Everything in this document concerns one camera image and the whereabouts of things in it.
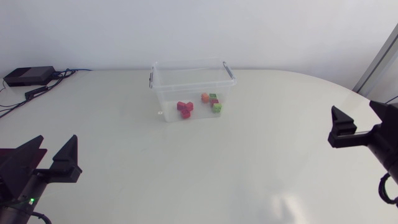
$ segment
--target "plastic container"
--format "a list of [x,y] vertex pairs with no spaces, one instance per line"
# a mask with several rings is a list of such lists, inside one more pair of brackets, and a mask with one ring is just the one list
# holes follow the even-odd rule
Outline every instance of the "plastic container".
[[[219,117],[227,111],[228,93],[236,78],[226,62],[218,59],[191,60],[185,62],[156,62],[152,66],[149,87],[159,99],[167,122],[184,120],[177,110],[179,101],[193,103],[188,119]],[[202,93],[215,93],[222,105],[220,113],[214,113],[210,103],[201,100]]]

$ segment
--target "black cable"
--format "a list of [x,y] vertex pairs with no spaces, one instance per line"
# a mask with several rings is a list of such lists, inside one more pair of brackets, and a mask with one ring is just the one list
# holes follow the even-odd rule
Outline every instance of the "black cable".
[[2,89],[0,90],[0,93],[6,89],[6,86],[4,85],[4,80],[2,81]]
[[48,86],[48,90],[43,91],[42,93],[39,93],[38,95],[33,96],[33,98],[31,98],[31,99],[29,99],[29,100],[25,100],[25,101],[22,101],[22,102],[20,102],[20,103],[16,103],[16,104],[14,104],[14,105],[3,106],[3,107],[10,107],[10,106],[14,106],[14,107],[8,108],[8,109],[4,109],[4,110],[0,110],[0,112],[7,111],[7,112],[5,112],[4,114],[0,115],[0,118],[2,118],[2,117],[4,117],[5,115],[9,114],[11,111],[17,109],[18,107],[20,107],[20,106],[26,104],[26,103],[29,102],[30,100],[33,100],[34,98],[37,98],[37,97],[39,97],[39,96],[41,96],[41,95],[43,95],[43,94],[49,92],[49,91],[52,90],[54,87],[56,87],[59,83],[61,83],[62,80],[64,80],[64,79],[70,77],[70,76],[73,75],[75,72],[77,72],[77,70],[70,70],[69,68],[66,69],[65,71],[62,71],[62,72],[56,72],[57,75],[56,75],[55,77],[57,77],[57,78],[55,78],[55,79],[56,79],[57,81],[56,81],[53,85]]
[[386,191],[386,181],[390,177],[389,173],[386,173],[383,177],[380,179],[380,184],[379,184],[379,195],[380,198],[390,204],[390,205],[396,205],[398,207],[398,197],[396,197],[394,200],[390,199],[388,197],[387,191]]
[[396,99],[396,98],[398,98],[398,96],[394,97],[393,99],[391,99],[391,100],[389,100],[389,101],[387,101],[387,102],[385,102],[385,103],[390,103],[391,101],[393,101],[393,100]]
[[37,217],[38,219],[43,219],[45,224],[51,224],[51,221],[48,217],[46,217],[44,214],[38,213],[38,212],[33,212],[33,216]]

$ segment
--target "white wall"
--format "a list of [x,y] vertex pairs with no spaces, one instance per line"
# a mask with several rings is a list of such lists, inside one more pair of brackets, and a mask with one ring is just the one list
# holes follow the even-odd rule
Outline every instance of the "white wall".
[[397,11],[397,0],[0,0],[0,76],[215,56],[233,68],[302,72],[352,88]]
[[[395,96],[398,96],[398,59],[393,61],[392,65],[377,81],[367,98],[385,103]],[[398,98],[391,103],[398,103]]]

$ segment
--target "white table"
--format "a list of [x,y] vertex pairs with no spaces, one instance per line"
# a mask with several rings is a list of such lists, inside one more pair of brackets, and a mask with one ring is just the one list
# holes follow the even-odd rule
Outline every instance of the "white table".
[[[0,119],[1,147],[43,135],[48,168],[78,136],[76,184],[50,184],[37,212],[53,223],[396,223],[366,147],[333,149],[330,108],[358,131],[379,119],[341,86],[274,70],[235,70],[220,118],[166,123],[149,71],[78,72]],[[17,103],[34,87],[0,93]],[[398,193],[389,180],[391,196]],[[29,223],[42,223],[34,217]]]

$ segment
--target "yellow-green cube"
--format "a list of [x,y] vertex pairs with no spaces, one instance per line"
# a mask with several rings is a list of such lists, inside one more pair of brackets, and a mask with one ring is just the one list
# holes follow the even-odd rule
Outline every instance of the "yellow-green cube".
[[217,100],[217,95],[215,93],[209,94],[209,101],[211,102],[211,100]]
[[213,104],[213,107],[211,108],[214,113],[220,113],[223,105],[221,103],[215,103]]

